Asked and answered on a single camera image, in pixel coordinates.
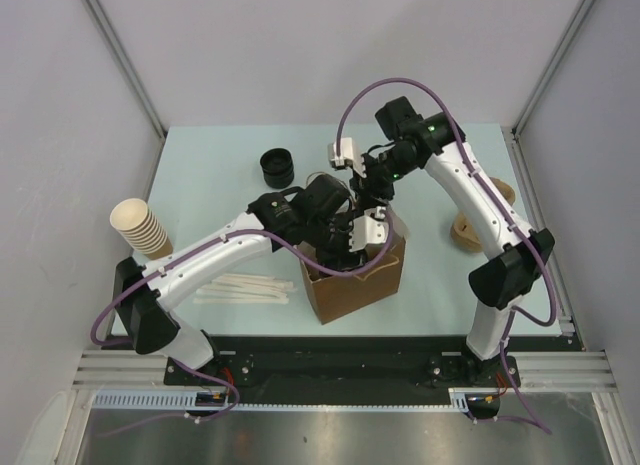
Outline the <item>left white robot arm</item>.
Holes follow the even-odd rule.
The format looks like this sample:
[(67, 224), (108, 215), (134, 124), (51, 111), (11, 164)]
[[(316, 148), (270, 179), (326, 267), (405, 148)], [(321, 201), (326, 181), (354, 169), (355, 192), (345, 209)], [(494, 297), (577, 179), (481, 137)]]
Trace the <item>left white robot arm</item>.
[(326, 275), (349, 276), (365, 267), (369, 245), (364, 227), (384, 213), (364, 208), (332, 176), (306, 187), (260, 195), (222, 229), (186, 248), (145, 264), (129, 257), (115, 270), (114, 310), (125, 328), (125, 344), (139, 355), (160, 353), (186, 366), (197, 383), (214, 382), (221, 361), (204, 332), (175, 310), (212, 279), (280, 249), (306, 243)]

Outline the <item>brown paper bag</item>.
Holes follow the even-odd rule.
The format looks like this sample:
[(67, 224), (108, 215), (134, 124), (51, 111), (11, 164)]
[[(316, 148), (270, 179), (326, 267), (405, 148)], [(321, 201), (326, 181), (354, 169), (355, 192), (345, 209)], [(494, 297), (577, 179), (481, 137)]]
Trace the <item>brown paper bag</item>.
[(393, 211), (393, 230), (379, 244), (341, 257), (307, 243), (299, 246), (301, 276), (316, 318), (327, 325), (392, 297), (400, 289), (409, 232)]

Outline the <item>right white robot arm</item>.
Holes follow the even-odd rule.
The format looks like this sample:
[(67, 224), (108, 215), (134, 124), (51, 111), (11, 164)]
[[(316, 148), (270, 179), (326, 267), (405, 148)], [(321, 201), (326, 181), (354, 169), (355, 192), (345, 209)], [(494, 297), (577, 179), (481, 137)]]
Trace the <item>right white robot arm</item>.
[(459, 125), (445, 113), (425, 118), (406, 97), (375, 114), (389, 144), (361, 157), (363, 173), (350, 184), (366, 208), (389, 203), (395, 183), (425, 170), (449, 195), (472, 226), (487, 261), (473, 270), (469, 285), (478, 303), (461, 361), (463, 378), (484, 386), (497, 374), (494, 357), (506, 340), (508, 316), (541, 276), (555, 245), (547, 229), (536, 231), (510, 206), (484, 172)]

